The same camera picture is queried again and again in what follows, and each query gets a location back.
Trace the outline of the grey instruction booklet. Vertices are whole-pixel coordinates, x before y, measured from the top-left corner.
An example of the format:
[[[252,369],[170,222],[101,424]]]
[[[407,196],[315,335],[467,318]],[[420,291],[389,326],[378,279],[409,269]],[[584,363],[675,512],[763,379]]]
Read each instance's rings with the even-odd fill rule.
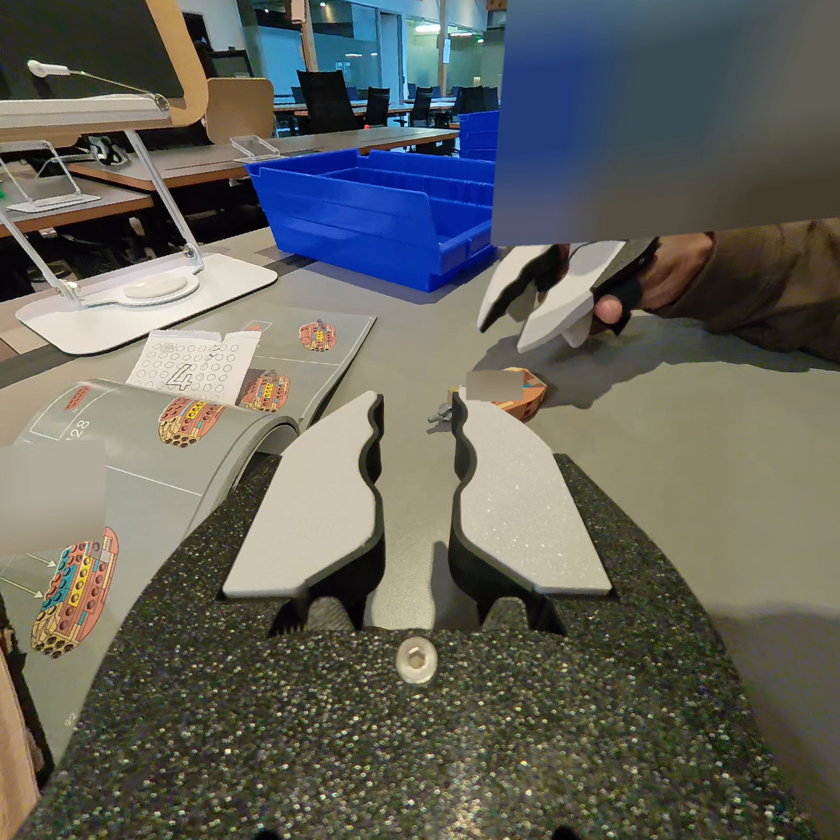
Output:
[[[24,651],[26,698],[48,763],[67,749],[100,663],[163,562],[234,489],[257,455],[279,455],[312,422],[374,316],[268,308],[202,329],[255,331],[233,406],[187,385],[128,384],[141,346],[75,360],[2,389],[2,445],[94,439],[107,474],[104,528],[81,545],[2,555],[2,597]]]

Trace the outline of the white paper bag with circles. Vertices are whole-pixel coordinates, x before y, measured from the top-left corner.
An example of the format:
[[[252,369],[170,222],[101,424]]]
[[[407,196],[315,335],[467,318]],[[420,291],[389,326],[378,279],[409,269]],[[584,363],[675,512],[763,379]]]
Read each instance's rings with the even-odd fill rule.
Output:
[[[233,406],[260,336],[258,329],[225,336],[189,330],[152,331],[127,384],[173,397]]]

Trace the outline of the person's right hand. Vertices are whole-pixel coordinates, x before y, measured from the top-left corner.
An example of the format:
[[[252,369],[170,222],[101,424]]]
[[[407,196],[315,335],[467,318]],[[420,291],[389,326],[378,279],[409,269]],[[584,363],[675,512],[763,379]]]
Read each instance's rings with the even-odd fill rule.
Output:
[[[713,246],[712,232],[661,237],[656,256],[638,277],[642,295],[635,307],[604,295],[594,305],[590,335],[608,330],[632,311],[653,313],[678,300],[708,262]]]

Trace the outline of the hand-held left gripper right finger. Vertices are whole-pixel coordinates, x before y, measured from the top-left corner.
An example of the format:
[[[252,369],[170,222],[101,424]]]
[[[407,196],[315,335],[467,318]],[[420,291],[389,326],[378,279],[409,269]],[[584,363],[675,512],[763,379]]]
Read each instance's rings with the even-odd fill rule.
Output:
[[[504,598],[531,628],[559,628],[554,596],[604,597],[613,586],[553,451],[490,402],[453,398],[455,491],[450,573],[485,622]]]

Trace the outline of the large blue plastic bin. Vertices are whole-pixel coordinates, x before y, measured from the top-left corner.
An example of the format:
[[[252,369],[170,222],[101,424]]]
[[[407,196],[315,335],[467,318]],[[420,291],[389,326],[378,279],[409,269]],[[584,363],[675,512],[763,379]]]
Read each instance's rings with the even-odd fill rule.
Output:
[[[280,250],[433,292],[496,255],[496,166],[357,150],[248,163]]]

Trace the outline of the black board with wooden frame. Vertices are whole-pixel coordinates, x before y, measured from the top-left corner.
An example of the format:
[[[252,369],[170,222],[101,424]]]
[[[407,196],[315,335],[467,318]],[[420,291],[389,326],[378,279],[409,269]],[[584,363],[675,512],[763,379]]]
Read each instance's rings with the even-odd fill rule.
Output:
[[[162,95],[184,113],[182,128],[207,110],[204,69],[174,1],[2,2],[2,101]],[[85,134],[61,130],[47,139],[73,144]]]

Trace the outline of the clear acrylic stand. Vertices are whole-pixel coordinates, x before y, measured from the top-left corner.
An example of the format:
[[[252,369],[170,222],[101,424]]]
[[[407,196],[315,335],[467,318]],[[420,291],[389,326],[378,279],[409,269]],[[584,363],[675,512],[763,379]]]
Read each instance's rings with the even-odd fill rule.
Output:
[[[36,214],[86,201],[65,163],[48,141],[1,143],[2,179],[9,208]]]

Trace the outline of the white stand with clear legs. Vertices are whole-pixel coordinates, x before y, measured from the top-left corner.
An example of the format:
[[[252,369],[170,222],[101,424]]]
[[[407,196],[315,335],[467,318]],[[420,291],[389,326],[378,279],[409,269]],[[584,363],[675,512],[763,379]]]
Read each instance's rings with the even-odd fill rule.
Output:
[[[15,318],[69,355],[93,355],[139,340],[229,301],[266,288],[274,270],[226,255],[202,255],[163,178],[155,168],[138,129],[155,123],[169,128],[184,113],[161,94],[123,93],[93,98],[2,101],[2,141],[46,142],[61,130],[94,133],[115,128],[128,140],[150,171],[164,206],[185,244],[176,254],[78,282],[58,278],[36,253],[5,211],[2,225],[18,242],[53,288],[24,298]]]

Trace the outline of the wooden panel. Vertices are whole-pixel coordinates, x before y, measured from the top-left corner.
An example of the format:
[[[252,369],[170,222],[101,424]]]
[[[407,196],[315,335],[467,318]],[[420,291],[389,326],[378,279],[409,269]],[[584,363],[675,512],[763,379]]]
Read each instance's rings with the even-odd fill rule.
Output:
[[[275,135],[274,88],[269,79],[217,77],[206,84],[204,122],[212,144],[228,144],[249,135],[268,140]]]

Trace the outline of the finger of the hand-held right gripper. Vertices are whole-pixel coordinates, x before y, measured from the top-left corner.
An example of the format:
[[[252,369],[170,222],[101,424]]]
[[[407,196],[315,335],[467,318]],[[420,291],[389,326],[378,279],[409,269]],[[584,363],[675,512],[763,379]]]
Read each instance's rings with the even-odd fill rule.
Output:
[[[592,328],[592,289],[624,246],[623,240],[572,244],[565,274],[526,319],[518,352],[536,350],[557,338],[579,348]]]
[[[481,333],[508,312],[510,305],[534,285],[541,301],[565,276],[570,245],[516,246],[502,258],[479,308]]]

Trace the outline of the brown cardboard box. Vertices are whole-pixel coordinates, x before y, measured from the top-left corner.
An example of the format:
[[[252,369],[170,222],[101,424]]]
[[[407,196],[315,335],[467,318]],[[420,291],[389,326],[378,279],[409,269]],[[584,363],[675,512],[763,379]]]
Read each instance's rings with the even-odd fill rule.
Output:
[[[1,604],[1,838],[36,808],[54,762],[25,681],[26,654]]]

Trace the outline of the brown toy brick ship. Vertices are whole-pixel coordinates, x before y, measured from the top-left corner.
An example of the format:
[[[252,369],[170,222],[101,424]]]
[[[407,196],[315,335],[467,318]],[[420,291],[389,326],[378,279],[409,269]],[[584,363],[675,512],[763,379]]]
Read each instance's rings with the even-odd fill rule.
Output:
[[[465,399],[497,406],[524,424],[540,409],[547,389],[537,375],[515,366],[470,371],[461,387]]]

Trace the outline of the grey desk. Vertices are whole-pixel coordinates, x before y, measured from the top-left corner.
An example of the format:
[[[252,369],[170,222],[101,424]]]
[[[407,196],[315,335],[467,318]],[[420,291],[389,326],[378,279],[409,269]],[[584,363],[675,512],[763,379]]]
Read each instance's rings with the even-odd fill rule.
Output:
[[[32,654],[63,759],[18,838],[838,838],[838,369],[634,316],[577,351],[476,330],[490,270],[411,292],[282,254],[191,322],[374,316],[321,419],[373,392],[384,576],[357,631],[277,632],[291,598],[221,595],[279,459],[180,549],[138,522],[145,589],[106,626],[80,712]],[[549,384],[549,447],[613,593],[478,622],[448,550],[460,492],[426,415],[472,369]]]

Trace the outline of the person's right forearm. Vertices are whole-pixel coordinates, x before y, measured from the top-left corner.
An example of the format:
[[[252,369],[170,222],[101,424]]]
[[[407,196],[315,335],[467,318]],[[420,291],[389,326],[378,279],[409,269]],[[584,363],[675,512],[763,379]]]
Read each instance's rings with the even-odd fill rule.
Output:
[[[723,230],[660,317],[694,319],[775,352],[839,362],[839,219]]]

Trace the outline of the wooden table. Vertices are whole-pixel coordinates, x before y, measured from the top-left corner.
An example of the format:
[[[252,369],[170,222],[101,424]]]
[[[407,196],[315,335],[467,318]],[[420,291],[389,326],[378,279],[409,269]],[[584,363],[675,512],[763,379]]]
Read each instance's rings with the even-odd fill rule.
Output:
[[[388,151],[394,148],[434,144],[453,140],[458,136],[456,126],[449,129],[421,129],[377,127],[356,131],[293,136],[270,140],[280,156],[300,156],[320,152],[359,150]],[[150,152],[154,167],[168,188],[191,186],[207,182],[240,179],[247,176],[244,156],[229,143],[191,147],[178,150]],[[69,163],[68,169],[81,175],[117,186],[131,187],[154,193],[155,187],[148,168],[136,154],[121,166],[106,166],[96,161]]]

